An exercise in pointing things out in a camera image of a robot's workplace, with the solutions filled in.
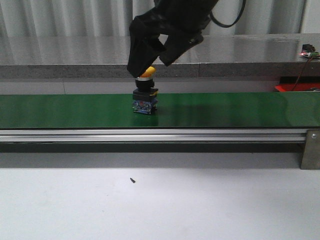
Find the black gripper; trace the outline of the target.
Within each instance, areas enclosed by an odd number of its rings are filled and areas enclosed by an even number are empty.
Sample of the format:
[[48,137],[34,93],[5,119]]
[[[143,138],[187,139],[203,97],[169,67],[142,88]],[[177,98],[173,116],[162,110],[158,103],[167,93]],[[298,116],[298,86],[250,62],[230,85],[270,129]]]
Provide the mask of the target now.
[[[155,7],[136,16],[129,26],[128,72],[140,77],[159,59],[169,66],[186,51],[200,44],[202,30],[216,0],[157,0]],[[160,35],[168,35],[164,45]]]

